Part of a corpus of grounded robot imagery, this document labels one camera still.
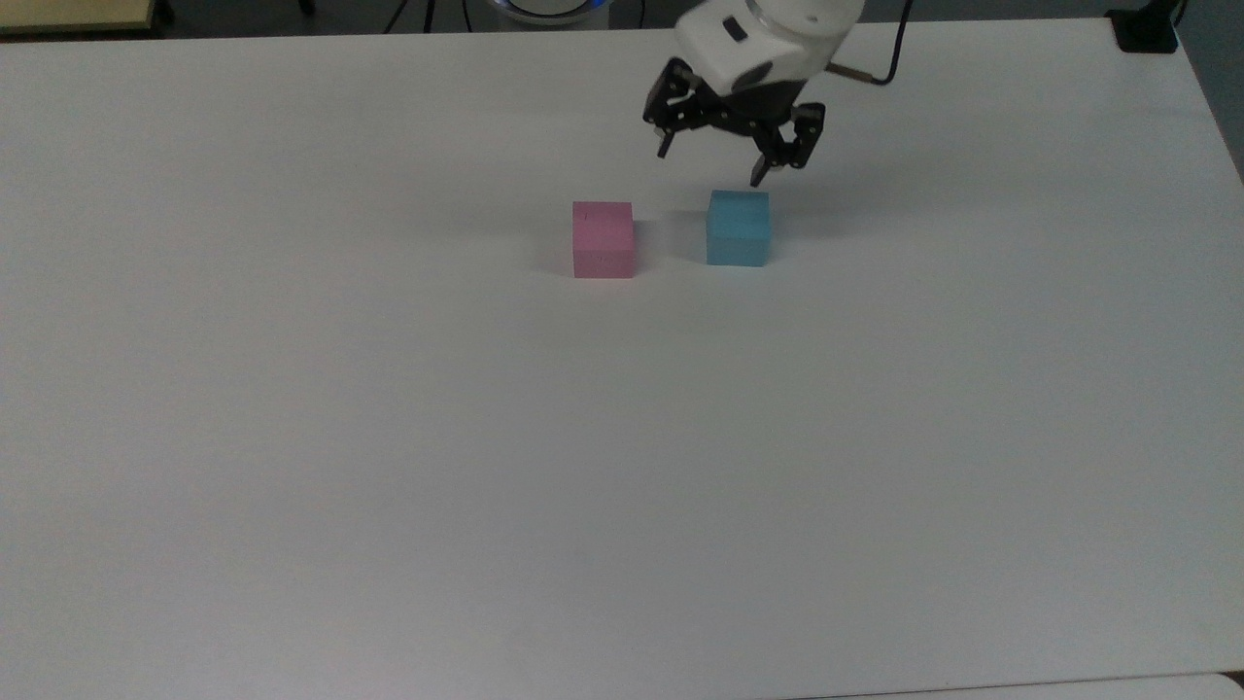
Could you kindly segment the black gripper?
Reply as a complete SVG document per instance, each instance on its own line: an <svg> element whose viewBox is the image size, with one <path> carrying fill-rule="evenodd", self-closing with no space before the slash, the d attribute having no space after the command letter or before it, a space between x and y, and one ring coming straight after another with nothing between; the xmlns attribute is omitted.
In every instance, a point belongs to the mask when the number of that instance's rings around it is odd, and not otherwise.
<svg viewBox="0 0 1244 700"><path fill-rule="evenodd" d="M825 128L826 106L795 104L805 81L753 86L719 99L714 109L704 81L684 61L671 57L654 81L641 109L641 119L659 137L658 158L666 158L675 136L715 126L730 133L750 133L759 157L749 185L758 188L774 169L801 169L812 158Z"/></svg>

